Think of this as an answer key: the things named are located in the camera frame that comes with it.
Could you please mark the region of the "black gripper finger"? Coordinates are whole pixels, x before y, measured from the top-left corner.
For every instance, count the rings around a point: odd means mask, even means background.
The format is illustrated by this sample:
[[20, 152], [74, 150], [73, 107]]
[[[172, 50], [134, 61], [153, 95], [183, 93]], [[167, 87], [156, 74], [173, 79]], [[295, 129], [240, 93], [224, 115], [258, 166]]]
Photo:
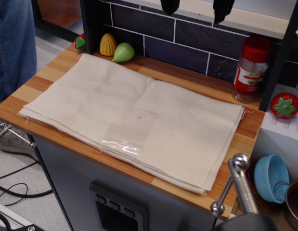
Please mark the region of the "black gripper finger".
[[160, 2], [163, 11], [167, 15], [172, 15], [175, 13], [180, 6], [180, 0], [161, 0]]
[[214, 0], [214, 23], [219, 24], [230, 14], [235, 0]]

